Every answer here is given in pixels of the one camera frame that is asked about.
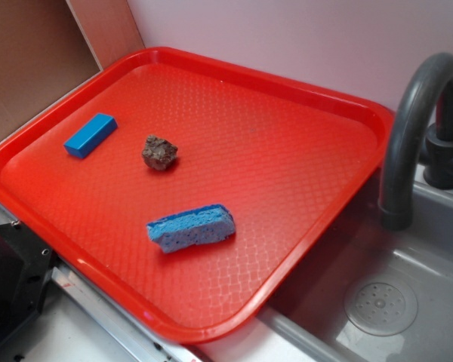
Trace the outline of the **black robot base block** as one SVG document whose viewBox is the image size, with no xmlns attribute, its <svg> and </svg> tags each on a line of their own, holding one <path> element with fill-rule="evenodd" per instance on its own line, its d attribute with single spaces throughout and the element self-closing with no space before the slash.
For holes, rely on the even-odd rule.
<svg viewBox="0 0 453 362">
<path fill-rule="evenodd" d="M 0 349 L 42 313 L 55 259 L 28 226 L 0 225 Z"/>
</svg>

